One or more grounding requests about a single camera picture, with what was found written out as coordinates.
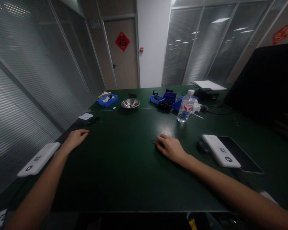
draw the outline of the blue plastic bin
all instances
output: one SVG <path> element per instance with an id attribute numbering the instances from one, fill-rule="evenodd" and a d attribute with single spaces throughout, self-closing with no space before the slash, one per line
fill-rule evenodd
<path id="1" fill-rule="evenodd" d="M 182 102 L 182 100 L 179 100 L 172 105 L 172 107 L 175 111 L 177 111 L 177 112 L 179 111 L 180 106 L 181 106 L 181 102 Z"/>
<path id="2" fill-rule="evenodd" d="M 111 100 L 108 100 L 106 103 L 104 103 L 102 100 L 106 99 L 108 96 L 114 96 L 115 98 L 111 99 Z M 110 105 L 112 105 L 113 103 L 117 102 L 118 101 L 118 96 L 115 95 L 115 94 L 110 94 L 110 95 L 107 95 L 107 96 L 104 96 L 102 98 L 99 98 L 97 101 L 98 101 L 98 104 L 104 106 L 104 107 L 108 107 Z"/>
<path id="3" fill-rule="evenodd" d="M 161 102 L 161 101 L 164 101 L 165 99 L 163 98 L 163 97 L 161 97 L 161 96 L 159 96 L 159 95 L 157 95 L 157 94 L 155 94 L 155 95 L 152 95 L 152 96 L 150 96 L 150 101 L 152 102 L 152 103 L 155 103 L 155 104 L 159 104 L 159 102 Z"/>
<path id="4" fill-rule="evenodd" d="M 175 102 L 176 101 L 176 96 L 177 93 L 170 93 L 170 92 L 166 92 L 163 97 L 166 101 L 171 101 L 171 102 Z"/>

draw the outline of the plastic bottle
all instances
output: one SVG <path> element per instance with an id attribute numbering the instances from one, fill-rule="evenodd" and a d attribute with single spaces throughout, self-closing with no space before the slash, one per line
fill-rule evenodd
<path id="1" fill-rule="evenodd" d="M 188 94 L 185 95 L 184 98 L 182 99 L 177 117 L 178 121 L 186 122 L 188 120 L 192 112 L 193 105 L 197 101 L 193 96 L 194 92 L 195 92 L 194 90 L 189 89 Z"/>

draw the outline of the metal bowl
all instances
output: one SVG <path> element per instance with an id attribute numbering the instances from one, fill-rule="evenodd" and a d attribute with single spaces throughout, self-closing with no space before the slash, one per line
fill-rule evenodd
<path id="1" fill-rule="evenodd" d="M 135 105 L 134 107 L 132 108 L 128 108 L 128 105 L 131 106 L 133 105 L 133 103 L 135 102 Z M 127 100 L 124 100 L 122 103 L 121 103 L 121 106 L 124 108 L 124 109 L 135 109 L 137 108 L 139 105 L 140 105 L 140 101 L 138 99 L 133 99 L 133 98 L 130 98 L 130 99 L 127 99 Z"/>

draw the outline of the paper sheet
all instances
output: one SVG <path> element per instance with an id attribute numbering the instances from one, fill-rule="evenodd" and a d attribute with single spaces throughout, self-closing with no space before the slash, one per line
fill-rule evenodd
<path id="1" fill-rule="evenodd" d="M 92 116 L 94 116 L 94 115 L 89 114 L 89 113 L 85 113 L 82 116 L 80 116 L 79 118 L 82 120 L 87 120 L 87 119 L 91 118 Z"/>
<path id="2" fill-rule="evenodd" d="M 210 88 L 212 90 L 226 90 L 226 88 L 216 84 L 216 83 L 213 83 L 211 81 L 191 81 L 193 84 L 195 85 L 198 85 L 199 87 L 201 88 Z"/>

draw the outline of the wooden door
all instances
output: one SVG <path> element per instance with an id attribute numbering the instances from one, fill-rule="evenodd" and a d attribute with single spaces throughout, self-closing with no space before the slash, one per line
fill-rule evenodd
<path id="1" fill-rule="evenodd" d="M 114 74 L 118 89 L 138 88 L 138 58 L 135 20 L 126 19 L 105 22 L 105 29 L 112 63 L 115 65 Z M 118 36 L 121 35 L 121 32 L 130 41 L 124 51 L 115 43 Z"/>

